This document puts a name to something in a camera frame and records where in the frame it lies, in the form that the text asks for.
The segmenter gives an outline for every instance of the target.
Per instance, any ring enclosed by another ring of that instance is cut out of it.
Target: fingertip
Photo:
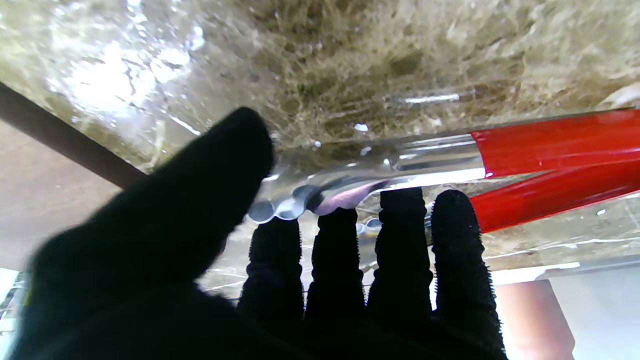
[[[458,190],[446,190],[438,195],[433,206],[431,226],[434,237],[454,229],[479,229],[471,200]]]

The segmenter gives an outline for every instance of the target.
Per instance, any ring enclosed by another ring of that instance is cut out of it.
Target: gloved hand
[[[263,121],[241,108],[50,239],[29,266],[12,359],[300,358],[195,284],[272,165]]]

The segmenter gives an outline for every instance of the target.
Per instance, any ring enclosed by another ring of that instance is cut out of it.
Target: red tool handle
[[[471,198],[490,233],[640,190],[640,161],[558,170]]]
[[[471,133],[487,177],[640,160],[640,110],[619,110]]]

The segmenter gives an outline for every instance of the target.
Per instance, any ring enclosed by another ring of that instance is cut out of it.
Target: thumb
[[[273,158],[264,121],[240,108],[114,198],[93,220],[107,219],[128,236],[155,242],[207,238],[222,243],[242,221]]]

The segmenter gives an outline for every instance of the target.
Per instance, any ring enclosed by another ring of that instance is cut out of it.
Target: white wall
[[[640,359],[640,267],[550,279],[576,360]]]

